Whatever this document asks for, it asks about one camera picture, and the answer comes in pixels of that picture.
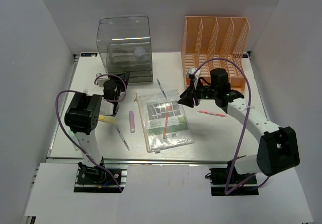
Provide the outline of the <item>clear paper clip tub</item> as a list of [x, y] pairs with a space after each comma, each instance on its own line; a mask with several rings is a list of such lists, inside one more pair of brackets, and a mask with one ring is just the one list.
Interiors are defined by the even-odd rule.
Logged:
[[145, 58], [145, 49], [143, 47], [134, 48], [134, 56], [136, 60], [143, 60]]

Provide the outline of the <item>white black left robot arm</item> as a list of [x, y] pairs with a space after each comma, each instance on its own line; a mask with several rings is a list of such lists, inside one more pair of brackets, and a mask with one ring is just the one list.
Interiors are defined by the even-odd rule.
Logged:
[[130, 73], [106, 75], [108, 79], [103, 83], [102, 95], [88, 95], [76, 92], [69, 104], [64, 116], [64, 123], [76, 136], [76, 145], [82, 151], [82, 165], [92, 167], [89, 177], [95, 183], [102, 183], [106, 179], [106, 170], [103, 166], [95, 128], [99, 122], [99, 116], [114, 117], [119, 110], [119, 102], [123, 101], [126, 94]]

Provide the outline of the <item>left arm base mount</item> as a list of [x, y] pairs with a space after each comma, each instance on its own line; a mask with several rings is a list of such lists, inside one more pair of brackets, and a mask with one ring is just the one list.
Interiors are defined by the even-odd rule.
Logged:
[[125, 187], [125, 169], [109, 168], [113, 176], [97, 166], [88, 167], [82, 162], [74, 184], [74, 193], [121, 193]]

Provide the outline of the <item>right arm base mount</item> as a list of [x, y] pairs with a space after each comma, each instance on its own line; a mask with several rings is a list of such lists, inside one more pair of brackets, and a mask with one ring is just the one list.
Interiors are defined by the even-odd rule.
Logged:
[[[228, 178], [228, 168], [211, 168], [209, 173], [205, 175], [206, 179], [210, 180], [210, 188], [212, 196], [225, 196], [224, 190], [226, 181]], [[236, 171], [233, 171], [232, 177], [229, 183], [229, 189], [237, 185], [239, 182], [251, 176], [251, 174], [239, 175]], [[259, 191], [257, 189], [257, 179], [252, 176], [243, 185], [237, 187], [229, 196], [257, 196]]]

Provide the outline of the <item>purple highlighter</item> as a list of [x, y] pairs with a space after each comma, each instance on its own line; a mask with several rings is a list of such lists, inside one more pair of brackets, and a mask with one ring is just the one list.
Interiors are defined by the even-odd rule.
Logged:
[[130, 132], [135, 132], [135, 119], [134, 119], [134, 112], [129, 111], [129, 126], [130, 126]]

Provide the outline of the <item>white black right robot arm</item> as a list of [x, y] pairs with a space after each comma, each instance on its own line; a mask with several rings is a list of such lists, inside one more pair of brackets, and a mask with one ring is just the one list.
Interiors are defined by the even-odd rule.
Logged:
[[246, 123], [246, 129], [259, 144], [256, 155], [237, 158], [234, 166], [227, 170], [231, 182], [239, 183], [250, 173], [270, 177], [300, 164], [297, 137], [291, 127], [280, 127], [251, 108], [242, 93], [231, 89], [225, 69], [211, 70], [211, 83], [207, 86], [202, 84], [199, 74], [196, 68], [189, 68], [190, 84], [178, 103], [193, 108], [200, 100], [214, 100], [225, 113]]

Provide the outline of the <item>clear grey drawer organizer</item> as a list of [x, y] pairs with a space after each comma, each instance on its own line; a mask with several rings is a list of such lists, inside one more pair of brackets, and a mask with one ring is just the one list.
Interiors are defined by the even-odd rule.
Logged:
[[[152, 83], [152, 50], [149, 18], [145, 15], [103, 17], [96, 45], [106, 73], [130, 72], [130, 83]], [[134, 48], [143, 47], [145, 58], [136, 60]]]

